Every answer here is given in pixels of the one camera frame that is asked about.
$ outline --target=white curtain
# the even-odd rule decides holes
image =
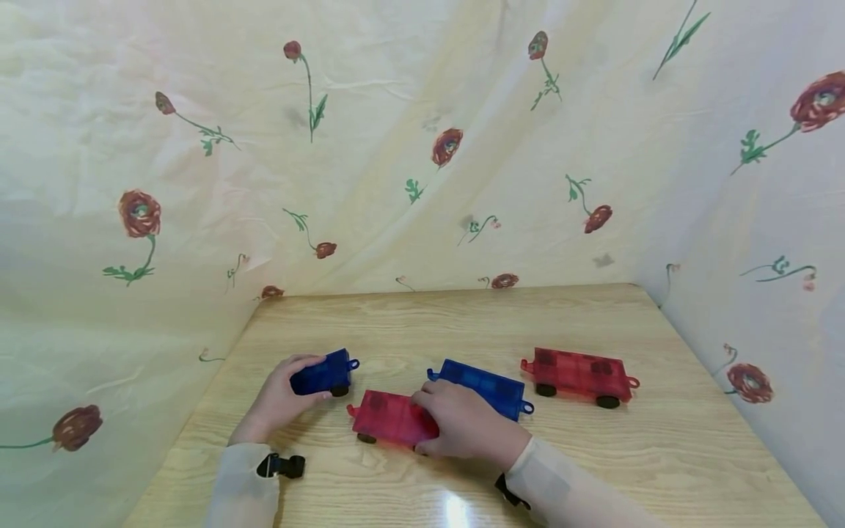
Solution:
[[[262,298],[635,282],[845,525],[839,15],[0,3],[0,518],[119,525]]]

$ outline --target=wood grain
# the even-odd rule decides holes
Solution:
[[[445,357],[520,377],[534,346],[624,359],[642,383],[609,411],[526,390],[521,423],[672,526],[824,526],[639,287],[515,288],[262,305],[126,526],[200,526],[227,438],[267,373],[294,353],[346,347],[361,367],[347,397],[279,432],[308,461],[282,479],[283,526],[523,526],[477,462],[430,460],[356,440],[344,406],[366,388],[411,394]]]

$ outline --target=white sleeve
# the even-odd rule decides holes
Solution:
[[[269,454],[266,444],[235,444],[223,450],[205,528],[273,526],[279,506],[279,479],[255,472]]]
[[[532,438],[505,475],[508,491],[531,505],[537,523],[554,528],[658,528],[639,504]]]

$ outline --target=translucent plastic toy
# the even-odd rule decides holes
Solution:
[[[325,361],[313,367],[305,367],[291,376],[291,388],[294,394],[312,395],[315,392],[328,390],[333,396],[349,394],[352,376],[349,372],[358,368],[361,363],[357,359],[350,360],[349,352],[341,348],[325,357]]]
[[[463,385],[478,392],[500,415],[514,422],[520,419],[520,412],[534,413],[534,405],[522,399],[525,384],[480,368],[470,367],[450,359],[443,360],[440,372],[428,370],[428,379],[445,379],[453,384]]]
[[[561,390],[594,398],[605,409],[627,403],[631,389],[640,386],[639,379],[625,373],[622,360],[576,352],[535,348],[534,362],[523,359],[521,368],[533,375],[534,389],[541,396],[551,397]]]
[[[440,435],[437,422],[428,411],[412,404],[410,396],[368,390],[360,407],[346,406],[346,411],[355,418],[352,431],[367,444],[378,439],[413,448]]]

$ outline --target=hand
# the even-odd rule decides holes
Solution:
[[[485,459],[506,473],[531,440],[528,431],[501,416],[476,391],[444,379],[427,381],[411,401],[440,428],[440,436],[414,448],[422,455]]]
[[[276,365],[270,376],[261,387],[249,411],[229,438],[229,445],[234,444],[267,444],[276,429],[280,429],[297,416],[317,405],[320,401],[328,400],[331,393],[318,392],[312,395],[299,396],[291,388],[291,376],[305,367],[317,365],[325,360],[325,356],[311,356],[298,354],[290,356]]]

